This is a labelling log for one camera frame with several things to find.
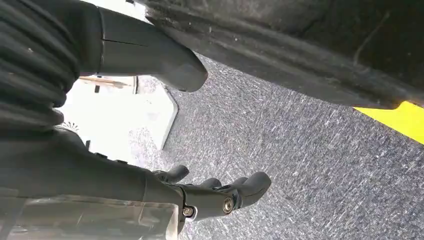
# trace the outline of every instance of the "black plastic panel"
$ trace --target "black plastic panel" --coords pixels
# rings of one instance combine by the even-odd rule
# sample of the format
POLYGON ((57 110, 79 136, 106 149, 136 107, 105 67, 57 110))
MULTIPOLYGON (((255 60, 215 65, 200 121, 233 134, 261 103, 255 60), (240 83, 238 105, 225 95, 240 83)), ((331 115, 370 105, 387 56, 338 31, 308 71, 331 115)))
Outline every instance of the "black plastic panel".
POLYGON ((137 0, 156 26, 218 62, 331 103, 424 104, 424 3, 137 0))

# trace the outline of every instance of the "yellow stripe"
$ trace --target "yellow stripe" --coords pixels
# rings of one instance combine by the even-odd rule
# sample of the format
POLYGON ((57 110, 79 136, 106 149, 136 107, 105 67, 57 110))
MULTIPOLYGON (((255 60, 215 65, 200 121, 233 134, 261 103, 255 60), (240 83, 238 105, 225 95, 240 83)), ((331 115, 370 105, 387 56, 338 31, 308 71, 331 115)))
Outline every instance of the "yellow stripe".
POLYGON ((394 110, 355 107, 361 113, 424 144, 424 108, 404 101, 394 110))

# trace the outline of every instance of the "screw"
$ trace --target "screw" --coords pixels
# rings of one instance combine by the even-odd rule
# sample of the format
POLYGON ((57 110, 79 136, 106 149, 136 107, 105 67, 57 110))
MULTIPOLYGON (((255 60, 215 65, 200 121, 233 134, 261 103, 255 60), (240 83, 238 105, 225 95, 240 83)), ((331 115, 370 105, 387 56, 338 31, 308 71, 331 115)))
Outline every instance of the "screw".
POLYGON ((191 216, 193 216, 193 214, 195 213, 195 210, 191 207, 184 207, 182 209, 182 215, 186 216, 187 218, 190 218, 191 216))
POLYGON ((234 201, 231 197, 227 197, 222 205, 222 210, 225 214, 230 214, 234 208, 234 201))

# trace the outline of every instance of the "gray carpet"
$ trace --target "gray carpet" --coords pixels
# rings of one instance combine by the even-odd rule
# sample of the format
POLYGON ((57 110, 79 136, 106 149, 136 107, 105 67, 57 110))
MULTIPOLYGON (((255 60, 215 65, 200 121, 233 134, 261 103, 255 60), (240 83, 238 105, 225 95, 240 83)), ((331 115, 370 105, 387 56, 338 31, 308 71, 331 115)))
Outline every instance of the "gray carpet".
POLYGON ((151 170, 184 164, 186 183, 255 171, 273 185, 255 206, 186 224, 182 240, 424 239, 424 148, 352 108, 202 59, 209 79, 179 105, 164 151, 131 132, 151 170))

